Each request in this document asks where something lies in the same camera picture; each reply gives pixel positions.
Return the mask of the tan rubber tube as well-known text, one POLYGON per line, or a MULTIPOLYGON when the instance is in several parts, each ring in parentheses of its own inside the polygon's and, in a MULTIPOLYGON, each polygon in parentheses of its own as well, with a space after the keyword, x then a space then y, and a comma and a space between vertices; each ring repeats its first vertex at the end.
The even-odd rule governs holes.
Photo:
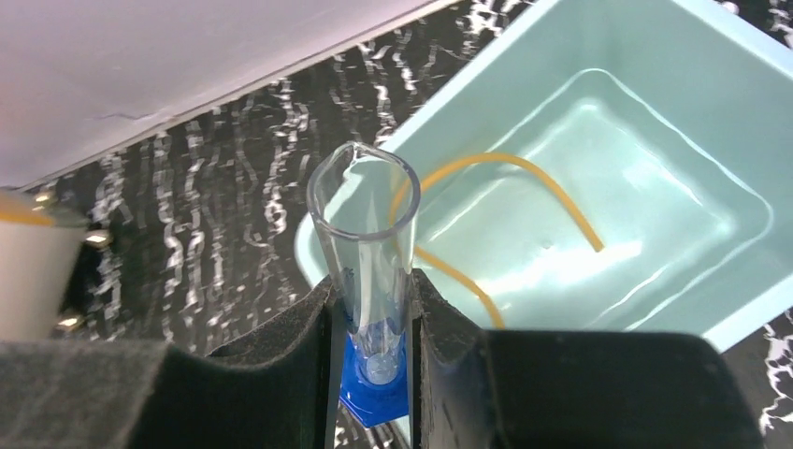
POLYGON ((605 244, 565 190, 530 161, 501 152, 466 156, 436 169, 414 189, 449 207, 427 248, 413 254, 471 292, 494 328, 516 323, 527 294, 555 267, 565 244, 600 253, 605 244))

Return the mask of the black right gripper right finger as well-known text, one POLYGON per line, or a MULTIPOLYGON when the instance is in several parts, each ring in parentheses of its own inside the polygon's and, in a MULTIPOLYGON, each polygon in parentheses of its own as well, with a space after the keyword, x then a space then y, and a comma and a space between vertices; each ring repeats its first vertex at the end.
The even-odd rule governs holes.
POLYGON ((721 355, 678 333, 485 329, 411 281, 415 448, 760 448, 721 355))

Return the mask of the clear cylinder blue base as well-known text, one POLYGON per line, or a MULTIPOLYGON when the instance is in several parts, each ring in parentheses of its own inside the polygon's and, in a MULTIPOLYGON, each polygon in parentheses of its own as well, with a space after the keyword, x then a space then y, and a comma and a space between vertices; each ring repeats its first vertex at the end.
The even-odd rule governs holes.
POLYGON ((339 399, 364 427, 409 412, 406 325, 421 184, 397 155, 355 141, 310 176, 308 210, 343 305, 339 399))

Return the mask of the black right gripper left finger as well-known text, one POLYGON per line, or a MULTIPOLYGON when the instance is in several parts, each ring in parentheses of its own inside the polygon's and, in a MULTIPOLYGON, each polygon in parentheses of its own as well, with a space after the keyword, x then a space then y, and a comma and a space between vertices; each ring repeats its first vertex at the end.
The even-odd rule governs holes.
POLYGON ((205 356, 157 340, 1 347, 5 448, 329 448, 335 300, 319 282, 205 356))

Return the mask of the teal plastic bin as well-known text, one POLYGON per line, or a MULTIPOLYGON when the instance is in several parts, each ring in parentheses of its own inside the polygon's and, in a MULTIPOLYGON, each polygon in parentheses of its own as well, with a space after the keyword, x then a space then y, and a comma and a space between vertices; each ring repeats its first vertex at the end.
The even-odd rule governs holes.
POLYGON ((663 330, 727 350, 792 305, 792 52, 713 1, 540 1, 385 142, 425 176, 505 152, 596 229, 521 328, 663 330))

